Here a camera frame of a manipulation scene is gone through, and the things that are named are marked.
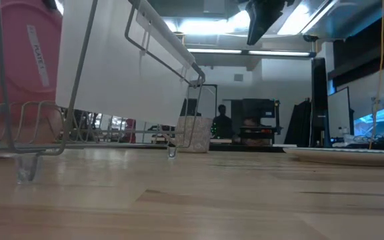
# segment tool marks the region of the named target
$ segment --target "white plate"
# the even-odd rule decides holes
[[[367,149],[284,148],[303,161],[344,165],[384,166],[384,151]]]

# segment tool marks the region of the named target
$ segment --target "ceiling light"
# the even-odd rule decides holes
[[[241,50],[228,50],[228,49],[188,49],[191,53],[227,53],[227,54],[241,54]]]
[[[298,5],[285,21],[278,35],[296,35],[306,27],[311,20],[309,9],[305,5]]]
[[[59,10],[60,14],[63,15],[63,12],[65,11],[63,4],[61,4],[59,0],[56,0],[55,2],[56,2],[57,10]]]
[[[169,21],[169,20],[164,20],[164,22],[165,22],[165,24],[167,24],[170,31],[172,31],[172,32],[177,31],[177,27],[176,27],[176,24],[174,24],[174,22]]]
[[[176,31],[190,35],[219,35],[225,33],[233,33],[236,29],[248,29],[249,26],[250,16],[246,11],[240,11],[238,14],[234,15],[228,20],[185,20],[182,22],[178,29],[176,28]]]
[[[291,56],[291,57],[309,57],[311,54],[306,52],[294,52],[294,51],[249,51],[251,55],[262,56]]]
[[[235,29],[248,29],[250,26],[250,16],[246,10],[240,11],[233,17],[231,17],[227,24],[230,25],[231,28]]]
[[[334,5],[336,5],[338,1],[339,0],[332,0],[330,4],[328,4],[328,6],[326,6],[326,8],[324,8],[320,13],[318,13],[318,15],[304,28],[304,30],[301,31],[301,33],[308,32],[315,24],[317,24],[319,20],[321,20],[322,17],[324,17],[325,14],[328,13],[328,11],[330,11],[330,9],[334,7]]]
[[[230,33],[233,29],[228,26],[225,19],[218,21],[186,20],[180,25],[179,31],[193,35],[217,35]]]

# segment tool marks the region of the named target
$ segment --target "wooden table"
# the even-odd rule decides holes
[[[17,185],[0,159],[0,239],[384,239],[384,168],[283,153],[86,149]]]

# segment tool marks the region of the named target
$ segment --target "orange cable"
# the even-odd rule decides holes
[[[373,148],[374,137],[376,135],[376,122],[377,122],[377,112],[379,110],[379,98],[380,98],[380,89],[381,82],[383,79],[383,62],[384,62],[384,0],[381,0],[381,56],[380,56],[380,70],[379,70],[379,88],[376,95],[376,108],[373,112],[373,132],[370,138],[370,150]]]

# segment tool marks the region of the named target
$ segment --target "computer monitor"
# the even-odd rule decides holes
[[[275,118],[275,100],[273,99],[243,99],[243,116]]]

